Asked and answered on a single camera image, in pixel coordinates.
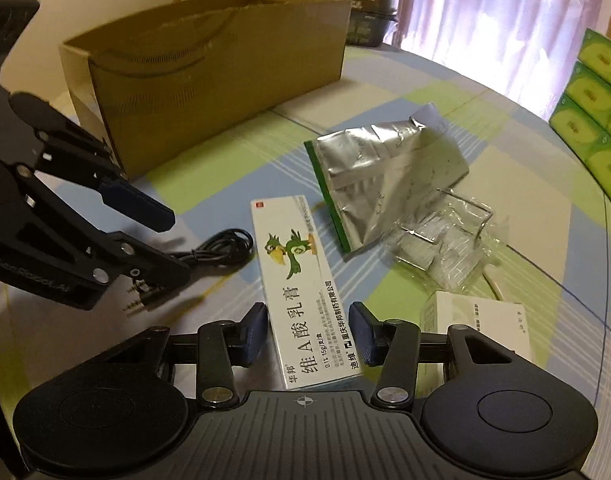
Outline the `long white ointment box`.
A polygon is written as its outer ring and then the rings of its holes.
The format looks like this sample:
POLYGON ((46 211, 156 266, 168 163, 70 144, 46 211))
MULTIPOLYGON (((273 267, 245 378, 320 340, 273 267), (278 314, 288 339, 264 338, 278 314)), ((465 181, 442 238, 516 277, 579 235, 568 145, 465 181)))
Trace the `long white ointment box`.
POLYGON ((307 199, 257 198, 251 216, 286 387, 317 387, 360 374, 359 352, 307 199))

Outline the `clear plastic wire package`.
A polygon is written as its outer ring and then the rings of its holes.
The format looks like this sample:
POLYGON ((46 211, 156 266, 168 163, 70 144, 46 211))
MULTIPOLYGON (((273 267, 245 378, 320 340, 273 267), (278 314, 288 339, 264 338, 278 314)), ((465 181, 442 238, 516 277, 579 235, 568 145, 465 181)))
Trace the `clear plastic wire package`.
POLYGON ((385 243, 392 259, 431 287, 463 292, 496 259, 508 220, 451 188, 436 190, 392 226, 385 243))

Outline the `beige plastic spoon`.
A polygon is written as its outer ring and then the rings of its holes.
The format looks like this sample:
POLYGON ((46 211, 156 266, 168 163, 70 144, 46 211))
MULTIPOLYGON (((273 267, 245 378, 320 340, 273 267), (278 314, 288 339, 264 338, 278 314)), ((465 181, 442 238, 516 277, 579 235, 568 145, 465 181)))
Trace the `beige plastic spoon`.
POLYGON ((507 284, 501 268, 495 264, 487 263, 482 268, 482 274, 484 280, 492 289, 494 297, 499 301, 505 301, 507 299, 507 284))

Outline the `silver foil pouch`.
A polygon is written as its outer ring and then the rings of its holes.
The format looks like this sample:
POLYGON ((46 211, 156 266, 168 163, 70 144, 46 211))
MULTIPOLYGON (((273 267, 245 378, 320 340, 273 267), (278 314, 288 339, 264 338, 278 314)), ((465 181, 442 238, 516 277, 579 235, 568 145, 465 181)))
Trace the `silver foil pouch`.
POLYGON ((469 167, 433 104, 398 122, 346 128, 305 143, 346 254, 377 242, 469 167))

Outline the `brown cardboard box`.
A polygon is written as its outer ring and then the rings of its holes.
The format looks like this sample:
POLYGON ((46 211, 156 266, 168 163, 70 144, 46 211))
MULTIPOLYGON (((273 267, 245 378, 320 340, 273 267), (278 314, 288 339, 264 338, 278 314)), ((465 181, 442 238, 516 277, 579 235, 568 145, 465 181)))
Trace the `brown cardboard box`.
POLYGON ((185 0, 60 44, 81 126, 130 180, 238 122, 339 80, 343 0, 185 0))

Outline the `checkered tablecloth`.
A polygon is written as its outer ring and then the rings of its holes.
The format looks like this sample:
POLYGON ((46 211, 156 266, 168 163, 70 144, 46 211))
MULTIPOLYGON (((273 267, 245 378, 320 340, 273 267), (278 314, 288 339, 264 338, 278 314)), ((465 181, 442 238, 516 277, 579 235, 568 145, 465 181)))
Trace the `checkered tablecloth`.
POLYGON ((263 311, 251 390, 424 396, 373 347, 366 310, 413 338, 427 301, 611 419, 611 137, 573 110, 543 122, 418 56, 348 49, 341 78, 135 181, 172 211, 130 219, 80 185, 11 170, 8 205, 66 207, 108 249, 66 242, 78 278, 0 251, 0 412, 149 328, 192 335, 263 311))

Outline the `green tissue pack stack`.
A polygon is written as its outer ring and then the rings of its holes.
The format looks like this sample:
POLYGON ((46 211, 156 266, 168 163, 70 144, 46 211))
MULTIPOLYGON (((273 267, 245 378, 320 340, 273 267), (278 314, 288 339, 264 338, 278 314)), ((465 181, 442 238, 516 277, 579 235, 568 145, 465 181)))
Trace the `green tissue pack stack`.
POLYGON ((548 119, 611 201, 611 40, 586 29, 577 62, 548 119))

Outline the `pink sheer curtain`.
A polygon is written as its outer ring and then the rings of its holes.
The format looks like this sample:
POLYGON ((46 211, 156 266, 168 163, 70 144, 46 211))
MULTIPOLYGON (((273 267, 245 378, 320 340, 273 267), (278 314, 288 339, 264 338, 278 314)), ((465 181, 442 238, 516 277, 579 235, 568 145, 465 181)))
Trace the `pink sheer curtain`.
POLYGON ((392 0, 395 47, 548 117, 601 0, 392 0))

